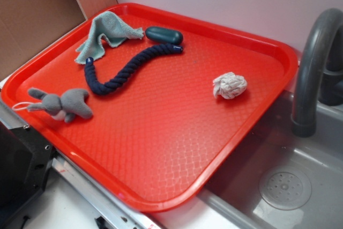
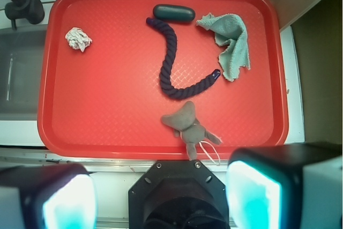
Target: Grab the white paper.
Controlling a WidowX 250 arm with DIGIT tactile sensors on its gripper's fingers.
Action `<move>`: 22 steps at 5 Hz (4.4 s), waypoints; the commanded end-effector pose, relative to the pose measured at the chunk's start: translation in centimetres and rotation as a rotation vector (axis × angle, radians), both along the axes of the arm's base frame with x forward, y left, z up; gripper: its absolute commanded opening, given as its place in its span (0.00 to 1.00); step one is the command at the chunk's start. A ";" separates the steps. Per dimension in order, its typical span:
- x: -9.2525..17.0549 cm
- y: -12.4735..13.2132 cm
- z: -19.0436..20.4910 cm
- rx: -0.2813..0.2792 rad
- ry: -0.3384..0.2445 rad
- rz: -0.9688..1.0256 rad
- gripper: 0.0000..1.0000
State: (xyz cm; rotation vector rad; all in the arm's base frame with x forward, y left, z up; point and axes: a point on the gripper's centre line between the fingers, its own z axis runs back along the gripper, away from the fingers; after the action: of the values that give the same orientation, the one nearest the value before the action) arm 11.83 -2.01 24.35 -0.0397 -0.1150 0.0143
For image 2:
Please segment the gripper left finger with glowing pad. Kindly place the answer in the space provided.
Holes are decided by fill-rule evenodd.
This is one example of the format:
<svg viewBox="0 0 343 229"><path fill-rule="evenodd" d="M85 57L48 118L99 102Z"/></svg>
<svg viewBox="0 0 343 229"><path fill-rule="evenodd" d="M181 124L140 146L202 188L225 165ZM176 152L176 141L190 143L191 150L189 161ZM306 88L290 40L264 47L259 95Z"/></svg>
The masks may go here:
<svg viewBox="0 0 343 229"><path fill-rule="evenodd" d="M95 228L97 210L82 165L1 168L1 228Z"/></svg>

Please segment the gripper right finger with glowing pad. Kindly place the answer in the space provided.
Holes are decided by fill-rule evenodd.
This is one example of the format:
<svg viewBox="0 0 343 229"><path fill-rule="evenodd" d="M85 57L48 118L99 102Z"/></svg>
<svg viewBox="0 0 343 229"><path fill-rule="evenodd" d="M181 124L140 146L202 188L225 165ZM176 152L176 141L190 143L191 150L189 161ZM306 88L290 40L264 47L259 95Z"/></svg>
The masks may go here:
<svg viewBox="0 0 343 229"><path fill-rule="evenodd" d="M342 228L342 147L241 147L229 158L226 197L238 228Z"/></svg>

